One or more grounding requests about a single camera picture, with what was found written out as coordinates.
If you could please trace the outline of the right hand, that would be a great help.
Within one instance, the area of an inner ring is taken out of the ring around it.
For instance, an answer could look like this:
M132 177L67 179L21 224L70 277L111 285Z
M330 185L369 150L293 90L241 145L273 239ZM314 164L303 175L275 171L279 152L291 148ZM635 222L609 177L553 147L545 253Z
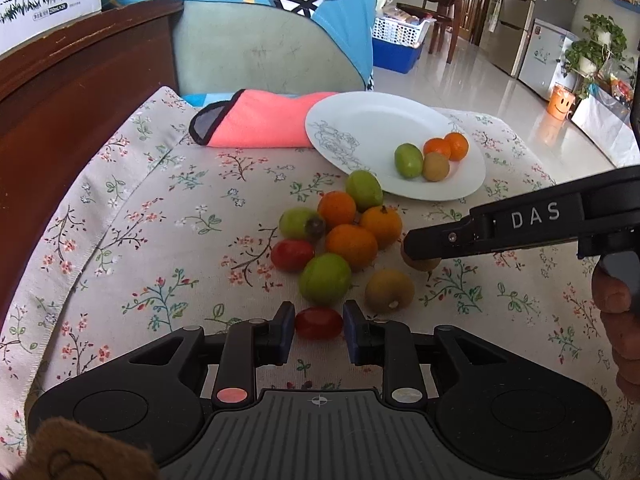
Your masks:
M600 266L592 274L593 301L600 310L600 318L613 360L618 367L616 384L631 402L640 396L640 325L639 315L631 308L630 291L625 283L612 278Z

